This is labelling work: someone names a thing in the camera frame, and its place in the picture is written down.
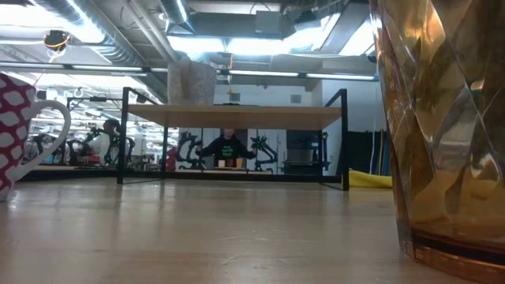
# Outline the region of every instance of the mug handle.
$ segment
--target mug handle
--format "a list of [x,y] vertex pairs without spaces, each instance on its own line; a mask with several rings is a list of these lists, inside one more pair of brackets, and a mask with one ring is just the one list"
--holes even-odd
[[14,172],[14,181],[17,181],[18,179],[22,178],[24,175],[26,175],[30,170],[32,170],[35,166],[39,165],[47,156],[54,152],[56,148],[60,147],[60,145],[63,143],[63,141],[66,138],[66,135],[69,133],[70,130],[70,122],[72,120],[72,117],[70,116],[69,110],[67,110],[66,106],[64,106],[62,103],[59,103],[54,100],[45,100],[45,101],[39,101],[35,102],[32,104],[32,108],[30,109],[30,119],[34,118],[43,108],[50,107],[54,108],[56,110],[59,110],[63,114],[63,119],[65,119],[65,124],[63,125],[62,132],[56,138],[56,140],[53,142],[53,144],[44,151],[42,154],[36,156],[32,161],[25,163],[24,165],[19,165],[15,172]]

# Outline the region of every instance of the amber glass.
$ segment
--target amber glass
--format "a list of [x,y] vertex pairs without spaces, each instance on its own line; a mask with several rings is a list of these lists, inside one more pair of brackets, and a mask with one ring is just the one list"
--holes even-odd
[[505,283],[505,0],[371,0],[400,245]]

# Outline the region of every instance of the red polka dot mug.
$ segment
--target red polka dot mug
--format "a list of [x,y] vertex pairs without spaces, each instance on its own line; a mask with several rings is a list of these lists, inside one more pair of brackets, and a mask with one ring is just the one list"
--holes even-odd
[[[0,73],[0,201],[5,201],[14,182],[56,150],[69,132],[70,112],[66,107],[54,100],[34,102],[35,96],[36,89],[30,84]],[[30,120],[46,107],[63,114],[62,132],[46,151],[21,165]]]

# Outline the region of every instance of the black t-shirt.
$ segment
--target black t-shirt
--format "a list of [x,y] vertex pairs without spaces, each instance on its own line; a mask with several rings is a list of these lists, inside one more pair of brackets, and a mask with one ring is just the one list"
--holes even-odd
[[223,135],[212,141],[210,145],[203,148],[201,151],[196,151],[197,155],[202,157],[214,155],[214,165],[217,166],[219,160],[256,157],[254,152],[247,151],[247,147],[233,135],[230,139],[226,139]]

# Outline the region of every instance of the shelf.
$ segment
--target shelf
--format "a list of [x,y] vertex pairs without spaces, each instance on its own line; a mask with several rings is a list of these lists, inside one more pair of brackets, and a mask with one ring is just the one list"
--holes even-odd
[[159,125],[191,128],[322,130],[340,118],[338,107],[145,106],[129,112]]

